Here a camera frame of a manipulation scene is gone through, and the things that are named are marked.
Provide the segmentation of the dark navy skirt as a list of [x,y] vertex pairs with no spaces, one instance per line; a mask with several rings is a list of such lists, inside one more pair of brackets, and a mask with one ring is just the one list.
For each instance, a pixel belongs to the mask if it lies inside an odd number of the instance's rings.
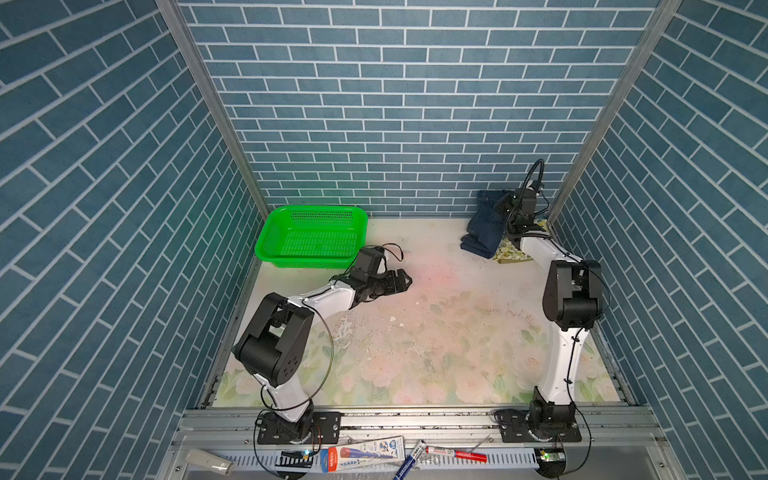
[[481,190],[476,196],[476,211],[461,238],[460,248],[485,259],[491,259],[501,243],[510,192]]

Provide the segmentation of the yellow floral skirt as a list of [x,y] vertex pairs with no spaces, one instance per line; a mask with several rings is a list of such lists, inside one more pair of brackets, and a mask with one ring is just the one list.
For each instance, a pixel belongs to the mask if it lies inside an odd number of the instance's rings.
[[[538,220],[533,224],[517,223],[511,227],[511,232],[514,234],[527,233],[529,231],[547,233],[548,232],[547,221]],[[517,247],[516,243],[510,240],[509,235],[507,233],[504,233],[502,235],[502,238],[496,250],[496,253],[492,257],[492,260],[497,262],[498,264],[512,264],[512,263],[532,261],[532,258],[529,255],[523,253]]]

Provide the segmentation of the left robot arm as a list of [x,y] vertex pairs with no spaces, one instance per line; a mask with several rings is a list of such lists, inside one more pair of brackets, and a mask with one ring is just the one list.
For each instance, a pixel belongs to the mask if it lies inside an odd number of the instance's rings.
[[337,313],[406,292],[412,278],[388,266],[390,260],[404,259],[398,244],[367,245],[327,285],[290,297],[273,292],[262,299],[232,354],[261,386],[269,413],[291,427],[311,420],[313,396],[297,377],[311,328],[317,322],[327,326]]

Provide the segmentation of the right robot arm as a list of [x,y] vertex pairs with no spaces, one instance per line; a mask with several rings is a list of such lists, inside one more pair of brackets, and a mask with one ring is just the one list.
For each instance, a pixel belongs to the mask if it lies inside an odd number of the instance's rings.
[[578,358],[603,313],[600,264],[568,252],[535,222],[540,187],[519,188],[504,201],[505,235],[513,246],[547,270],[542,311],[551,327],[543,382],[533,390],[525,424],[543,441],[579,435],[575,381]]

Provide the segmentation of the green plastic basket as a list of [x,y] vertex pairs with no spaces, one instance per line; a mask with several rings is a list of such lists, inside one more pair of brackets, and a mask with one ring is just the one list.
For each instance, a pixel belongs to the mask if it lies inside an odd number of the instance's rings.
[[358,207],[283,206],[267,217],[255,255],[278,268],[345,269],[366,244],[367,227]]

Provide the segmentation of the red blue toothpaste box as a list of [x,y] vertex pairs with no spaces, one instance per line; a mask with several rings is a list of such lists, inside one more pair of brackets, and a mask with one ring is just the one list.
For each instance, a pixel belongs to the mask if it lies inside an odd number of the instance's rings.
[[337,473],[404,460],[404,438],[395,436],[328,447],[320,453],[320,468],[324,473]]

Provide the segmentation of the blue marker pen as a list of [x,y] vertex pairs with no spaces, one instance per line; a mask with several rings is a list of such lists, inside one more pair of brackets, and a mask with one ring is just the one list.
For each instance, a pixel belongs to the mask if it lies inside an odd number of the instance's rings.
[[403,464],[395,473],[393,480],[405,480],[409,472],[418,463],[419,459],[425,453],[425,451],[426,451],[426,443],[423,440],[419,440],[415,444],[410,454],[406,457]]

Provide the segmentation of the red marker pen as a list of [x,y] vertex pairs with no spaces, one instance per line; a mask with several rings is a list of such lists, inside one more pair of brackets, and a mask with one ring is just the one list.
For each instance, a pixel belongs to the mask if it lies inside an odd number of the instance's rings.
[[466,460],[477,463],[487,463],[488,457],[483,453],[475,453],[470,451],[442,448],[433,445],[426,446],[426,453],[429,455],[437,455],[443,457],[450,457],[460,460]]

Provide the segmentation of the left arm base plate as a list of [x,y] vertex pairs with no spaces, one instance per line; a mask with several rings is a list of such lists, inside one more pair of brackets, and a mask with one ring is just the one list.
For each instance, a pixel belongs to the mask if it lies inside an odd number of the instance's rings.
[[259,445],[338,443],[342,414],[339,411],[306,412],[297,422],[289,422],[276,412],[263,411],[257,420]]

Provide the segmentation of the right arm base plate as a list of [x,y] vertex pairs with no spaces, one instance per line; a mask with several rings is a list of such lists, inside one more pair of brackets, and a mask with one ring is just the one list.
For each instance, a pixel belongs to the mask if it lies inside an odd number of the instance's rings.
[[578,443],[582,434],[574,408],[564,405],[544,410],[500,409],[492,414],[503,443]]

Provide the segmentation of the aluminium rail frame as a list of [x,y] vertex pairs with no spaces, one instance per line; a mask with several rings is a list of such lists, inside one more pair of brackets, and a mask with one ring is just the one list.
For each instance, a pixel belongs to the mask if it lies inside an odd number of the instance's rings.
[[[318,407],[322,417],[323,445],[401,436],[408,447],[418,440],[441,447],[482,447],[491,461],[502,466],[512,463],[513,450],[534,448],[536,442],[513,440],[508,428],[495,420],[497,406],[427,407]],[[163,460],[161,479],[182,479],[190,472],[186,456],[194,449],[224,457],[230,455],[240,470],[270,465],[282,444],[258,442],[255,432],[257,409],[211,408],[184,412]],[[568,449],[591,450],[595,460],[599,451],[617,453],[638,451],[641,463],[655,479],[681,479],[684,472],[651,409],[624,404],[581,404],[576,414],[582,439]]]

